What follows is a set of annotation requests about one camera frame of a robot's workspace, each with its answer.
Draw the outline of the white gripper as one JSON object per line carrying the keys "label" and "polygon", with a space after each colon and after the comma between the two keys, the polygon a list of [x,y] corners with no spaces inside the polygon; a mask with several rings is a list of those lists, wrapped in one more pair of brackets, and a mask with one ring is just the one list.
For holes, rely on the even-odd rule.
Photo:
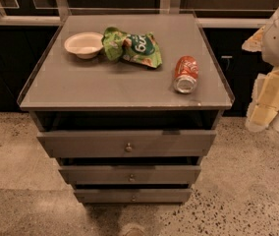
{"label": "white gripper", "polygon": [[[258,29],[242,45],[248,52],[260,52],[265,27]],[[246,128],[251,132],[261,132],[277,116],[279,111],[279,67],[274,67],[267,75],[259,74],[252,91],[252,103],[247,111]]]}

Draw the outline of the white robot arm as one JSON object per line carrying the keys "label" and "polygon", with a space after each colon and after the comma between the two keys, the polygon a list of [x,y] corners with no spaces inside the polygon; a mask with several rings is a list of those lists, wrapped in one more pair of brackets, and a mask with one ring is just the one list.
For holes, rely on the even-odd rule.
{"label": "white robot arm", "polygon": [[255,79],[251,103],[247,111],[246,127],[261,132],[273,125],[279,132],[279,7],[266,24],[248,38],[242,49],[261,52],[262,60],[273,69]]}

